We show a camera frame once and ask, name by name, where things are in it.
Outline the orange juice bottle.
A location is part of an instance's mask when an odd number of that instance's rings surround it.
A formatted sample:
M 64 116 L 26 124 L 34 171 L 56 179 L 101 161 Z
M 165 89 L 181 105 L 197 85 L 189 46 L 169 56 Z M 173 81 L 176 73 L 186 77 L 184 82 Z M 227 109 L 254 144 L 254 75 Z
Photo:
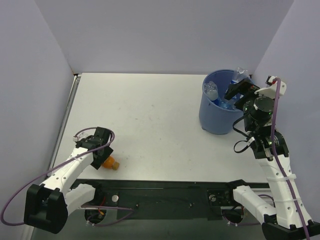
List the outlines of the orange juice bottle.
M 102 164 L 102 166 L 105 169 L 111 169 L 114 171 L 117 171 L 120 167 L 120 163 L 118 161 L 116 161 L 112 156 L 109 156 L 104 163 Z

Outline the small Pepsi bottle blue cap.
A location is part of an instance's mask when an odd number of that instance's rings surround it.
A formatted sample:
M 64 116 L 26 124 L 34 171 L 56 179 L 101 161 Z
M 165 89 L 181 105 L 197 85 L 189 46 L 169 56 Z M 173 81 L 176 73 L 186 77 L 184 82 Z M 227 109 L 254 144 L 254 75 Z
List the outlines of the small Pepsi bottle blue cap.
M 242 67 L 237 67 L 234 71 L 233 71 L 233 76 L 231 79 L 231 84 L 237 84 L 240 81 L 242 81 L 243 79 L 249 78 L 249 73 L 246 69 L 242 68 Z M 235 110 L 236 108 L 234 107 L 234 103 L 240 98 L 240 96 L 233 96 L 230 100 L 221 100 L 220 106 L 223 109 L 227 109 L 227 110 Z

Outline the large Pepsi bottle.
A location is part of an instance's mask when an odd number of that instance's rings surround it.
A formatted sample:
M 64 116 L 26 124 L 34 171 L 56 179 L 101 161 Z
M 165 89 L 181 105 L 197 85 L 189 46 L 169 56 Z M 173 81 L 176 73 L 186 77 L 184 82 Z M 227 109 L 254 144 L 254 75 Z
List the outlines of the large Pepsi bottle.
M 220 105 L 221 99 L 219 96 L 218 87 L 213 81 L 209 81 L 203 84 L 203 92 L 211 102 L 213 102 L 217 106 Z

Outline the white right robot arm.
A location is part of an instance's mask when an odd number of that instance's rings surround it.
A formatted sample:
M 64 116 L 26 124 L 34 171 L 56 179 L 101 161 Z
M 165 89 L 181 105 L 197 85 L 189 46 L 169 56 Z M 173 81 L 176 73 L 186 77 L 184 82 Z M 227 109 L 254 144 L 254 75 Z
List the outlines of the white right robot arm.
M 268 204 L 243 180 L 230 182 L 223 198 L 230 205 L 238 203 L 247 209 L 261 224 L 267 240 L 308 240 L 319 235 L 320 224 L 312 220 L 303 204 L 288 146 L 276 130 L 278 102 L 287 85 L 277 76 L 269 76 L 266 84 L 260 88 L 243 79 L 229 85 L 225 99 L 241 95 L 234 106 L 243 112 L 242 135 L 265 174 L 274 204 Z

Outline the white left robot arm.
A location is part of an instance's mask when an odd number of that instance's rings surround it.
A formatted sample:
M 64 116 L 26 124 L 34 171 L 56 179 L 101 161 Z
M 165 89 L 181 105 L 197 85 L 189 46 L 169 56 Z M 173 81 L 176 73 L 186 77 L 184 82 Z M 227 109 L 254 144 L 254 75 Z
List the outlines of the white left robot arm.
M 75 147 L 67 160 L 56 166 L 40 185 L 28 188 L 24 224 L 57 234 L 72 212 L 86 203 L 97 206 L 102 202 L 103 193 L 97 184 L 80 183 L 72 187 L 88 166 L 98 170 L 113 152 L 110 144 L 115 139 L 114 132 L 103 127 L 94 130 L 89 136 L 76 133 Z

